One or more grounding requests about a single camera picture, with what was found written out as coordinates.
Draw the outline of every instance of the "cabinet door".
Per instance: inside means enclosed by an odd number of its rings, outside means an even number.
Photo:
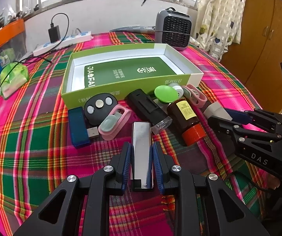
[[[263,109],[282,109],[282,0],[275,0],[274,16],[268,41],[246,87]]]
[[[255,68],[270,30],[274,0],[246,0],[240,44],[232,43],[221,64],[242,83]]]

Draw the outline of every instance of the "patterned curtain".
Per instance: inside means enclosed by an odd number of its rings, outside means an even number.
[[[232,42],[240,43],[246,0],[197,0],[198,16],[190,42],[217,60]]]

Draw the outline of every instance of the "metal screw head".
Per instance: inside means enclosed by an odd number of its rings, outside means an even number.
[[[97,108],[102,108],[104,106],[104,101],[102,101],[101,99],[98,99],[96,102],[95,102],[95,106]]]
[[[75,175],[70,175],[70,176],[67,177],[67,181],[68,181],[68,182],[71,182],[71,183],[72,183],[72,182],[74,182],[75,180],[76,180],[76,176],[75,176]]]
[[[217,174],[209,174],[209,179],[211,179],[211,180],[213,180],[213,181],[215,181],[215,180],[217,180],[219,177],[217,176]]]
[[[105,172],[113,171],[113,169],[114,169],[114,168],[113,168],[112,166],[110,166],[110,165],[107,165],[107,166],[104,167],[104,171],[105,171]]]
[[[174,165],[174,166],[171,167],[171,169],[172,169],[173,171],[178,172],[178,171],[181,170],[181,166],[179,166],[179,165]]]

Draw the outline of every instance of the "silver metal lighter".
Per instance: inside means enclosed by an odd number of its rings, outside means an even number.
[[[132,190],[153,190],[153,150],[151,147],[151,124],[135,122],[132,125],[131,168]]]

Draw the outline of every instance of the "cabinet handle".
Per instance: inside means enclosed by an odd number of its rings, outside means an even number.
[[[271,40],[273,32],[274,32],[274,30],[271,30],[271,31],[270,31],[269,40]]]
[[[262,33],[263,36],[266,36],[268,29],[269,29],[269,26],[264,28],[263,33]]]

